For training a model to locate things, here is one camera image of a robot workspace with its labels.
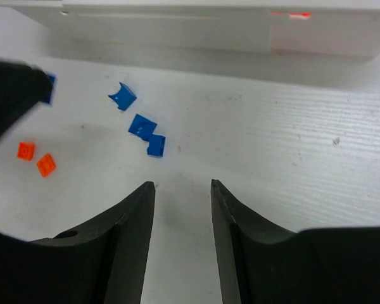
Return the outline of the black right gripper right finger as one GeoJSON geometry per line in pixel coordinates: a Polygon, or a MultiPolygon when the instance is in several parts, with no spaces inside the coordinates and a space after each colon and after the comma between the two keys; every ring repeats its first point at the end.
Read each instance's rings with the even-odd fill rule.
{"type": "Polygon", "coordinates": [[[211,183],[224,303],[380,303],[380,227],[291,232],[211,183]]]}

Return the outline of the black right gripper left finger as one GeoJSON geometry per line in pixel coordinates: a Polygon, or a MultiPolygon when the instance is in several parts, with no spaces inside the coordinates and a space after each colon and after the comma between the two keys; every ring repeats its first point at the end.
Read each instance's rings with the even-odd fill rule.
{"type": "Polygon", "coordinates": [[[0,303],[139,303],[154,210],[149,181],[55,237],[0,233],[0,303]]]}

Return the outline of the small orange lego tile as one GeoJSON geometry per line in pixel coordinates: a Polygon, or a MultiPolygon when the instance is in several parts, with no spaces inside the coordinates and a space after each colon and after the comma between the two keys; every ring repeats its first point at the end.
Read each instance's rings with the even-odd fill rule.
{"type": "Polygon", "coordinates": [[[45,154],[36,165],[42,177],[47,177],[56,169],[53,157],[49,153],[45,154]]]}

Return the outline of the small orange lego piece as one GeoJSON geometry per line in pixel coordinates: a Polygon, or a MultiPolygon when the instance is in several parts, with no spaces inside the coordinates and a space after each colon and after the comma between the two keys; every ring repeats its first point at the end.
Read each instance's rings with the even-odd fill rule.
{"type": "Polygon", "coordinates": [[[31,161],[34,157],[35,144],[32,142],[19,142],[17,158],[31,161]]]}

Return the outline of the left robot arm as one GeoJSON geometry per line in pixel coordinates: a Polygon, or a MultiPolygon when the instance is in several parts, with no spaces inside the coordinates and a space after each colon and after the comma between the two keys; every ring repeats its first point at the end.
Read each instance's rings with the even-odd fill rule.
{"type": "Polygon", "coordinates": [[[56,77],[24,63],[0,60],[0,137],[37,103],[51,103],[56,77]]]}

